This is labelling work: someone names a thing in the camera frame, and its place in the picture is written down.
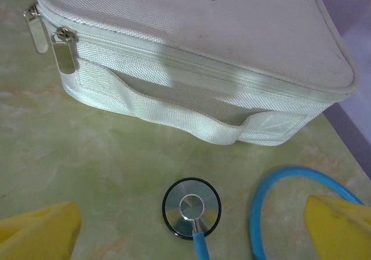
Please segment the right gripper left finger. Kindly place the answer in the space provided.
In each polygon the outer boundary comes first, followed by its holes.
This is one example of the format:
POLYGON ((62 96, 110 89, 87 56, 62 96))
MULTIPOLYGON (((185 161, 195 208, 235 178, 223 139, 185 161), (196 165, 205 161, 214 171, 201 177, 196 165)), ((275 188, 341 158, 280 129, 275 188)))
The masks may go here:
POLYGON ((1 219, 1 259, 70 259, 81 225, 73 201, 1 219))

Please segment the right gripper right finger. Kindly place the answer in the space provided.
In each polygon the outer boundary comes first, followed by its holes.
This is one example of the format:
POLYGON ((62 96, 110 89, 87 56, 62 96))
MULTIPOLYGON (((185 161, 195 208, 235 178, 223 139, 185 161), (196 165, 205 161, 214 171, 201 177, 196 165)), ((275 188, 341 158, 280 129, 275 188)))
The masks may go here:
POLYGON ((309 196, 304 220, 319 259, 370 259, 370 207, 309 196))

